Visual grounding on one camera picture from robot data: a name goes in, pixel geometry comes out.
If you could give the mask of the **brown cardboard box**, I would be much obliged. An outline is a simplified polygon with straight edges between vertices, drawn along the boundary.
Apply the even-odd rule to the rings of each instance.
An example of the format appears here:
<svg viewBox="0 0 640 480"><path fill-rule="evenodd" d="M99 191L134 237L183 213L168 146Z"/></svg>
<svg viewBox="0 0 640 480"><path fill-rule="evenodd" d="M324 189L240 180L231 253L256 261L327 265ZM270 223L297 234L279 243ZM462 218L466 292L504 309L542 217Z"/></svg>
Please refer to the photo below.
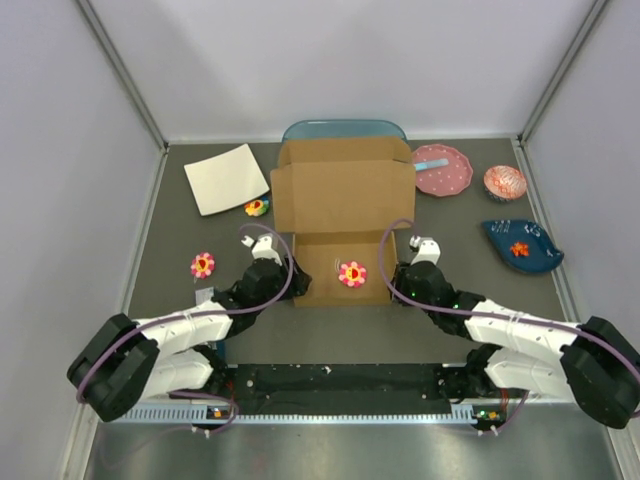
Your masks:
<svg viewBox="0 0 640 480"><path fill-rule="evenodd" d="M312 277L297 307L383 306L397 263L390 225L415 213L416 172L405 141L393 136L285 142L270 173L275 228L293 236L293 255ZM341 263L368 271L359 288L338 280Z"/></svg>

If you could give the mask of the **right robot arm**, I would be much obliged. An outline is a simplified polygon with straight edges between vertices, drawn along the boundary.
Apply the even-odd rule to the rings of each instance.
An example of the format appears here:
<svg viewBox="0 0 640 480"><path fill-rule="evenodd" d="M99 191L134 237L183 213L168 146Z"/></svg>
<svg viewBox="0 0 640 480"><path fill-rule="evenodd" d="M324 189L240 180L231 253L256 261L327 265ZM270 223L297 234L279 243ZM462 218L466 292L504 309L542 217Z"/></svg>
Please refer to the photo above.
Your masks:
<svg viewBox="0 0 640 480"><path fill-rule="evenodd" d="M639 416L639 353L608 320L554 321L455 289L430 261L399 263L387 285L445 333L481 345L469 388L487 396L519 389L577 405L596 422L623 429Z"/></svg>

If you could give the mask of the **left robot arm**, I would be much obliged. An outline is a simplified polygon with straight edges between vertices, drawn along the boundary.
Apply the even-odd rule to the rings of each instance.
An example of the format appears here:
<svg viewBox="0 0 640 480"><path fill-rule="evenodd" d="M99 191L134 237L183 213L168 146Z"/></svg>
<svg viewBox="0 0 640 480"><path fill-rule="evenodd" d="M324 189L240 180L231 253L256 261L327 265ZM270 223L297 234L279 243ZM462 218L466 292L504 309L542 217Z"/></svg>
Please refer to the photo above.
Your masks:
<svg viewBox="0 0 640 480"><path fill-rule="evenodd" d="M66 377L105 422L121 418L143 399L173 391L216 396L226 387L227 374L212 344L253 326L273 303L305 295L311 282L294 259L256 259L231 287L188 310L139 320L111 316Z"/></svg>

